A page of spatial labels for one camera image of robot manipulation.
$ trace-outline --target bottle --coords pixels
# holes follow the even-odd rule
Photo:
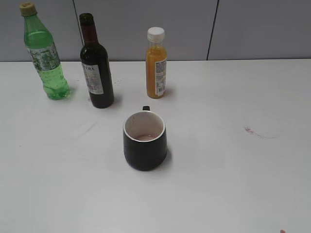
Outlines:
[[[98,43],[92,14],[83,13],[79,19],[84,40],[80,58],[89,96],[94,107],[106,108],[114,101],[108,54]]]
[[[164,29],[153,27],[147,33],[149,48],[146,52],[147,94],[153,99],[163,97],[166,82],[167,52],[163,47]]]
[[[43,82],[44,91],[52,100],[65,98],[70,89],[51,33],[38,18],[32,2],[22,3],[19,8],[25,20],[24,42]]]

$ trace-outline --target bottle label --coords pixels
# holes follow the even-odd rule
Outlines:
[[[162,96],[166,82],[166,59],[155,62],[155,94]]]
[[[95,95],[104,93],[98,65],[86,65],[82,63],[88,91]]]
[[[60,64],[54,43],[42,49],[28,49],[28,52],[38,71],[55,69]]]

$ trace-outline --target bottle cap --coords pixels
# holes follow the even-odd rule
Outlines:
[[[79,16],[81,26],[91,26],[94,25],[93,15],[90,13],[83,13]]]
[[[35,5],[32,2],[25,2],[19,5],[19,9],[22,16],[33,16],[37,14]]]
[[[163,28],[153,27],[148,29],[147,38],[150,42],[159,43],[163,41],[164,35]]]

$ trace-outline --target orange juice bottle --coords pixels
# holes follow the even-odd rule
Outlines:
[[[149,28],[149,48],[146,52],[147,94],[153,99],[163,97],[166,82],[167,53],[163,47],[164,29]]]

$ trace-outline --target green plastic bottle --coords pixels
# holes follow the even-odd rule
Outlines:
[[[70,89],[51,33],[36,15],[32,2],[22,3],[19,8],[25,19],[24,42],[43,82],[44,91],[52,100],[65,98],[70,94]]]

